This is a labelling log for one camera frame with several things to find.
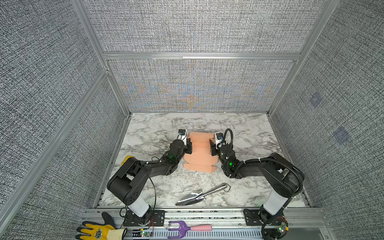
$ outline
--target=glove cuff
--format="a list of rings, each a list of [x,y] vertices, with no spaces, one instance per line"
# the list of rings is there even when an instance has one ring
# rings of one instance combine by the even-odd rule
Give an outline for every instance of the glove cuff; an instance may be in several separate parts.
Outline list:
[[[109,230],[107,235],[107,240],[122,240],[126,233],[127,233],[126,228]]]

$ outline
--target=metal grate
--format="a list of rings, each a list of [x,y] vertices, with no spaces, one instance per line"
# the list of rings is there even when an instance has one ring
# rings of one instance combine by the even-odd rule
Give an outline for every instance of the metal grate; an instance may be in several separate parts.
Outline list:
[[[167,229],[155,229],[151,239],[165,239],[169,236],[177,236],[178,231]],[[262,238],[260,228],[247,229],[212,229],[210,232],[188,231],[183,239],[260,239]]]

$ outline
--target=trowel blade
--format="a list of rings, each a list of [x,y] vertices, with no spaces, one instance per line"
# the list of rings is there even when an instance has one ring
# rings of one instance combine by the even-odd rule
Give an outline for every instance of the trowel blade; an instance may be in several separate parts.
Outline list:
[[[197,196],[199,196],[201,194],[203,194],[203,190],[202,189],[198,189],[196,191],[193,191],[193,192],[185,195],[184,197],[182,197],[179,201],[177,201],[176,206],[186,206],[186,205],[194,204],[194,203],[197,203],[197,202],[201,202],[205,198],[196,199]]]

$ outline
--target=metal trowel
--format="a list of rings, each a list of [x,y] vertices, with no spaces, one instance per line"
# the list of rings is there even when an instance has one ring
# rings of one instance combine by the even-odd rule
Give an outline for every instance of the metal trowel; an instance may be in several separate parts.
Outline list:
[[[227,188],[228,186],[229,185],[227,183],[222,183],[219,186],[216,186],[216,187],[214,187],[214,188],[212,188],[212,189],[210,189],[204,193],[203,193],[202,189],[198,189],[198,190],[193,191],[193,192],[185,195],[184,197],[182,197],[179,201],[177,201],[176,206],[187,206],[187,205],[201,202],[201,201],[205,200],[205,196],[212,194],[212,193],[215,193],[215,192],[218,192],[220,190],[223,190],[223,189]]]

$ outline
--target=blue square marker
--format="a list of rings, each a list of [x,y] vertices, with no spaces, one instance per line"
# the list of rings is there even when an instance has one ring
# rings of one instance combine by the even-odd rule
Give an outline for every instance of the blue square marker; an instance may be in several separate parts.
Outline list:
[[[340,145],[344,145],[348,143],[351,140],[351,135],[347,132],[347,130],[344,127],[338,127],[333,132],[333,137],[335,138],[336,142]]]
[[[319,92],[315,92],[313,96],[310,98],[310,103],[314,108],[320,105],[320,102],[322,101],[322,97]]]

